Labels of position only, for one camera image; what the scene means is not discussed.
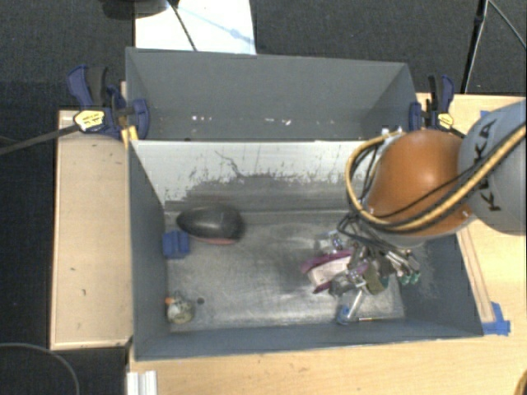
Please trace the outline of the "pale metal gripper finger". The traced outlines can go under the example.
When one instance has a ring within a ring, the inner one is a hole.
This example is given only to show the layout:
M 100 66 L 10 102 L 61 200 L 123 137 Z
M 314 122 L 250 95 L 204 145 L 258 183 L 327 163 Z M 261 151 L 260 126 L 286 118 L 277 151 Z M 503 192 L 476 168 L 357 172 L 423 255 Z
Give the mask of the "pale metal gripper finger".
M 338 275 L 329 283 L 329 293 L 331 295 L 343 295 L 355 289 L 355 284 L 348 276 Z
M 364 279 L 348 282 L 344 286 L 339 310 L 339 323 L 349 324 L 359 320 L 359 309 L 365 297 L 366 281 Z

